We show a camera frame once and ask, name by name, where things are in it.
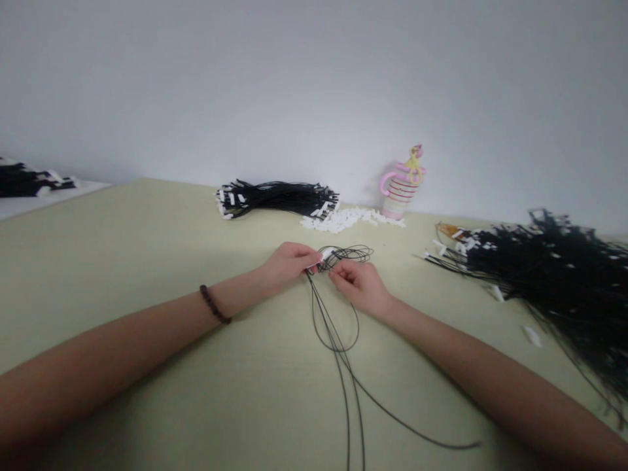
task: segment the beaded bracelet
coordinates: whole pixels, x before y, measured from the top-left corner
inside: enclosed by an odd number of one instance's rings
[[[214,301],[211,299],[211,296],[209,295],[209,290],[207,289],[207,287],[205,285],[201,285],[199,289],[201,290],[201,294],[203,295],[203,299],[205,300],[205,303],[207,303],[207,305],[209,306],[209,309],[211,309],[211,313],[216,317],[216,319],[218,319],[221,324],[231,324],[231,318],[225,317],[220,312],[220,310],[216,307],[216,304],[214,303]]]

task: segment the hand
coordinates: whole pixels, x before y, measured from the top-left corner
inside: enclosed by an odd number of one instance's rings
[[[340,260],[329,278],[355,307],[373,317],[384,317],[396,301],[372,263]]]
[[[266,285],[266,296],[273,296],[298,278],[310,265],[321,261],[322,254],[307,245],[284,242],[257,271]]]

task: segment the pink bottle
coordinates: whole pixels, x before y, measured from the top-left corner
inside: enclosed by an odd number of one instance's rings
[[[381,210],[384,216],[396,220],[404,216],[404,212],[412,201],[426,172],[423,167],[419,166],[419,159],[422,155],[421,145],[414,146],[410,149],[410,158],[405,164],[397,162],[394,165],[394,171],[382,176],[379,181],[379,191],[386,197]],[[384,185],[388,179],[391,181],[388,189],[385,190]]]

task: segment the table surface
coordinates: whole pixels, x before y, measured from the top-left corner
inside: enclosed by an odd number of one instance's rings
[[[477,282],[417,257],[439,221],[410,214],[407,228],[360,222],[334,235],[300,217],[254,211],[222,220],[213,189],[143,179],[0,223],[0,374],[104,322],[192,292],[262,263],[281,242],[318,248],[365,244],[390,291],[492,345],[601,416],[601,399],[518,302],[500,304]],[[315,282],[341,334],[351,308],[326,277]],[[299,280],[210,333],[64,434],[50,469],[344,469],[345,410],[333,354],[315,335],[310,290]],[[531,457],[418,350],[359,314],[355,375],[386,407],[439,440],[481,440],[448,451],[416,437],[360,396],[369,470],[524,470]],[[544,347],[521,326],[534,326]],[[360,468],[351,404],[352,468]],[[612,417],[602,417],[612,423]]]

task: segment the forearm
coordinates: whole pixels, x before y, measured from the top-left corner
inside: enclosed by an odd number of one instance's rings
[[[265,296],[255,271],[209,289],[232,317]],[[85,332],[0,376],[0,451],[65,428],[219,325],[199,292]]]
[[[487,344],[396,302],[381,316],[500,426],[572,469],[625,469],[628,445],[553,385]]]

